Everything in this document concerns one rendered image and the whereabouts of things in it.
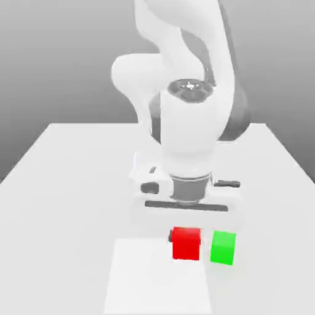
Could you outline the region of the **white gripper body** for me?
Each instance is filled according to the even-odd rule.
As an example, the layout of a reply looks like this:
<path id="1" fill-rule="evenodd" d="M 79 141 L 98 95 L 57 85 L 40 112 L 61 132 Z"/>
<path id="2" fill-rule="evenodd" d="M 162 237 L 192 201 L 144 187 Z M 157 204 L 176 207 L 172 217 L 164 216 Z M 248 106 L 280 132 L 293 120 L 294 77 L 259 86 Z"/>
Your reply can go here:
<path id="1" fill-rule="evenodd" d="M 133 194 L 130 218 L 150 228 L 196 227 L 237 228 L 242 223 L 242 197 L 239 193 L 216 192 L 195 205 L 179 205 L 171 199 Z"/>

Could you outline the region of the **small red cube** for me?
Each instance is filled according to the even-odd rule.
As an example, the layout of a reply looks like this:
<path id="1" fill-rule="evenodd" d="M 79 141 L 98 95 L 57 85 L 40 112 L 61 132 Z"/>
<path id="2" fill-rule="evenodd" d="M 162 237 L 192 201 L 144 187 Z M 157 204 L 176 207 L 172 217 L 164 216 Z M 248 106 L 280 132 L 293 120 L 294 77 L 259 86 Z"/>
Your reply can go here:
<path id="1" fill-rule="evenodd" d="M 174 227 L 170 240 L 173 259 L 194 261 L 200 259 L 201 230 L 199 228 Z"/>

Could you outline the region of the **small green cube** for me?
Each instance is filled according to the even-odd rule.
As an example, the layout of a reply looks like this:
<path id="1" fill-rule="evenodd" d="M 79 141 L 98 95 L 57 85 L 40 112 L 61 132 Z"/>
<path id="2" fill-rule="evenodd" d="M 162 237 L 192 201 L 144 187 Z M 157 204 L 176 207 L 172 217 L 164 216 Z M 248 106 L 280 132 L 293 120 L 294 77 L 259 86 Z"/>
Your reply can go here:
<path id="1" fill-rule="evenodd" d="M 210 261 L 224 265 L 233 265 L 236 233 L 214 231 L 210 251 Z"/>

